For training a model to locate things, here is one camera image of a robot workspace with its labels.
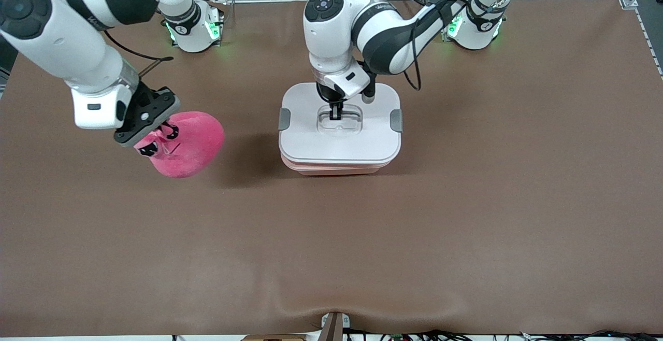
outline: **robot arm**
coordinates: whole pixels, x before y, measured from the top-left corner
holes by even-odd
[[[191,12],[193,3],[160,5],[164,10],[186,6],[183,12]],[[97,31],[150,20],[158,4],[158,0],[0,0],[0,34],[40,68],[64,79],[71,88],[77,126],[117,129],[116,141],[131,147],[164,123],[180,102],[167,88],[147,88]],[[188,17],[180,18],[190,22]],[[204,19],[197,25],[203,38],[211,39]],[[201,37],[190,30],[184,38]]]
[[[386,0],[309,0],[305,38],[321,97],[333,103],[362,93],[369,102],[374,75],[404,72],[440,30],[467,13],[465,1],[474,8],[478,0],[431,0],[404,20]],[[486,3],[474,13],[477,22],[491,15],[499,20],[508,5],[500,0]],[[362,53],[363,65],[352,55],[354,46]]]

